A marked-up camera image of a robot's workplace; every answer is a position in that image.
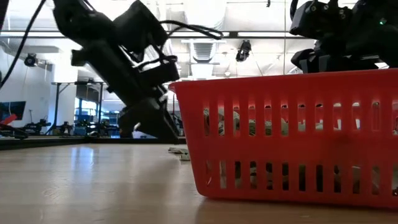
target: ceiling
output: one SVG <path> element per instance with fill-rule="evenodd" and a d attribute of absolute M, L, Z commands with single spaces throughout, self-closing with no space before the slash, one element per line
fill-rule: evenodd
<path fill-rule="evenodd" d="M 197 0 L 147 0 L 142 1 L 147 4 L 148 8 L 159 19 L 172 19 L 185 22 L 184 11 L 186 10 L 187 1 Z M 204 0 L 205 2 L 215 2 L 214 0 Z M 263 31 L 263 32 L 288 32 L 291 25 L 290 21 L 290 2 L 291 0 L 272 0 L 271 6 L 266 7 L 267 1 L 260 0 L 224 0 L 226 1 L 226 10 L 222 30 L 225 31 Z M 47 1 L 46 7 L 39 14 L 32 28 L 33 31 L 56 31 L 57 26 L 52 15 L 52 2 Z M 340 0 L 339 4 L 352 7 L 355 0 Z M 111 19 L 118 14 L 123 13 L 132 3 L 132 0 L 90 0 L 90 3 L 98 11 L 104 12 Z M 29 22 L 31 15 L 39 4 L 39 0 L 11 0 L 7 19 L 3 26 L 3 30 L 24 30 Z M 209 17 L 208 8 L 198 8 L 199 15 L 203 18 Z M 215 56 L 212 60 L 214 64 L 211 77 L 225 78 L 226 73 L 229 77 L 253 77 L 266 75 L 283 75 L 291 73 L 294 65 L 290 62 L 293 54 L 299 50 L 312 48 L 314 40 L 311 39 L 284 39 L 283 35 L 272 39 L 251 39 L 252 52 L 245 62 L 236 62 L 235 57 L 237 48 L 240 46 L 242 39 L 225 39 L 223 43 L 218 44 Z M 16 47 L 20 39 L 0 39 L 7 42 L 11 47 Z M 178 65 L 181 68 L 180 76 L 182 78 L 194 78 L 192 74 L 192 57 L 190 44 L 182 42 L 189 41 L 186 38 L 172 39 L 171 46 L 173 53 L 178 57 Z M 59 52 L 68 52 L 71 49 L 79 48 L 79 46 L 67 39 L 29 39 L 26 43 L 29 46 L 55 47 Z M 51 61 L 52 56 L 45 56 L 46 60 Z M 94 77 L 100 78 L 93 73 L 90 68 L 82 69 L 79 78 Z M 116 106 L 112 106 L 113 110 L 120 109 L 123 104 L 116 102 Z"/>

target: ceiling duct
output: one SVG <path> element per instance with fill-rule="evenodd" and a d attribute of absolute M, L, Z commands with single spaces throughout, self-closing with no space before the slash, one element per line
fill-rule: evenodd
<path fill-rule="evenodd" d="M 187 24 L 202 25 L 209 28 L 222 30 L 226 12 L 226 0 L 185 0 L 184 14 Z M 190 44 L 191 62 L 212 63 L 217 52 L 218 44 L 203 43 L 196 40 Z M 211 77 L 212 64 L 191 65 L 194 79 L 202 80 Z"/>

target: red object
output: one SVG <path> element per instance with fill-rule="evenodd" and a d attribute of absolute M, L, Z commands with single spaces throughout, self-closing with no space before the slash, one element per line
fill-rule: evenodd
<path fill-rule="evenodd" d="M 9 124 L 17 119 L 17 115 L 12 114 L 8 118 L 6 118 L 4 121 L 1 121 L 2 124 Z"/>
<path fill-rule="evenodd" d="M 211 198 L 330 203 L 398 208 L 392 196 L 393 167 L 398 165 L 396 128 L 398 70 L 318 73 L 177 82 L 177 94 L 200 194 Z M 218 108 L 224 108 L 224 136 L 218 133 Z M 239 107 L 240 132 L 234 135 L 233 110 Z M 203 110 L 210 111 L 206 135 Z M 256 135 L 249 135 L 249 117 Z M 289 135 L 281 134 L 281 118 Z M 272 121 L 266 136 L 265 119 Z M 298 131 L 305 119 L 306 130 Z M 323 129 L 315 125 L 323 120 Z M 334 127 L 341 120 L 341 130 Z M 355 119 L 360 120 L 360 128 Z M 235 187 L 236 161 L 241 162 L 242 188 Z M 257 188 L 250 183 L 256 162 Z M 220 162 L 226 163 L 226 188 L 220 187 Z M 267 190 L 266 163 L 271 163 L 273 190 Z M 289 189 L 282 188 L 282 164 L 289 165 Z M 305 165 L 305 191 L 300 191 L 299 165 Z M 316 167 L 323 166 L 323 190 L 317 189 Z M 341 192 L 335 193 L 333 171 L 339 166 Z M 360 167 L 359 193 L 353 193 L 353 166 Z M 380 170 L 379 195 L 373 195 L 373 167 Z"/>

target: desk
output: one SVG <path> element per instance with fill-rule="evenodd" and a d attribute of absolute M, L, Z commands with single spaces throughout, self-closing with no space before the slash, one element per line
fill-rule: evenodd
<path fill-rule="evenodd" d="M 168 147 L 0 151 L 0 223 L 398 223 L 398 212 L 209 200 Z"/>

